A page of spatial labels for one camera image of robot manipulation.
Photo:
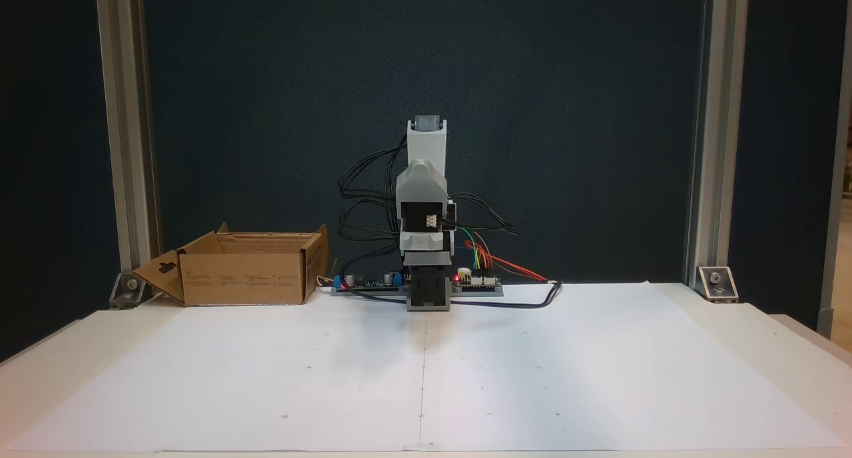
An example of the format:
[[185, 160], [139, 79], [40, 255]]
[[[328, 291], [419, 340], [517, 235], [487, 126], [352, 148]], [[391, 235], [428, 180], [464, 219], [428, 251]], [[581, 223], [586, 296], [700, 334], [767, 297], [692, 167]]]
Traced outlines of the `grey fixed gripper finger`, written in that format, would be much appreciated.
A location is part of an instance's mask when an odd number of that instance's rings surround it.
[[449, 250], [401, 250], [405, 266], [451, 265], [453, 252]]

